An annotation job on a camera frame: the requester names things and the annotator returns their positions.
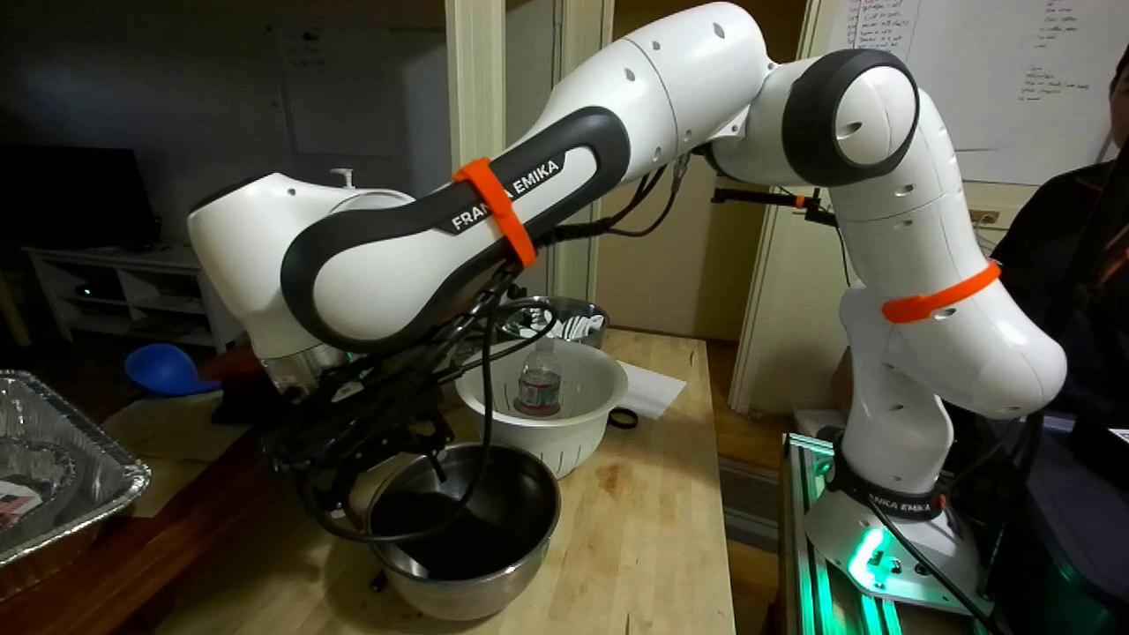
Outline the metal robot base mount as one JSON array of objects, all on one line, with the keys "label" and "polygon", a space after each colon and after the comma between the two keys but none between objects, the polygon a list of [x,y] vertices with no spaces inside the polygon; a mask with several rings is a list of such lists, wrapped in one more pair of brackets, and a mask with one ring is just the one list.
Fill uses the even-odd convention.
[{"label": "metal robot base mount", "polygon": [[831,478],[829,443],[784,443],[788,635],[998,635],[978,550],[944,514],[887,520]]}]

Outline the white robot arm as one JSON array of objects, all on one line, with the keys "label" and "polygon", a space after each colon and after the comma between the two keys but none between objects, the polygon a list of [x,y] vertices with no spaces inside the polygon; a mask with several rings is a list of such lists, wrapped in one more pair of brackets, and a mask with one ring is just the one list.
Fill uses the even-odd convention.
[{"label": "white robot arm", "polygon": [[776,63],[746,9],[698,4],[577,63],[533,130],[419,197],[266,172],[188,216],[201,271],[292,398],[270,461],[309,479],[384,457],[493,280],[690,151],[738,183],[829,195],[858,271],[840,460],[875,504],[930,510],[953,409],[1014,419],[1065,385],[1061,347],[975,240],[949,130],[908,63]]}]

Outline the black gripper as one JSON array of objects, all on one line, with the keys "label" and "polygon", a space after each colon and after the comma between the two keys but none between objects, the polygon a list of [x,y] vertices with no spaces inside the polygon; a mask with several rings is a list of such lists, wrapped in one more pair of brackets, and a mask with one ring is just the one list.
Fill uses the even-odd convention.
[{"label": "black gripper", "polygon": [[281,472],[315,520],[334,514],[369,465],[452,443],[442,385],[369,385],[333,403],[305,403],[269,439],[269,465]]}]

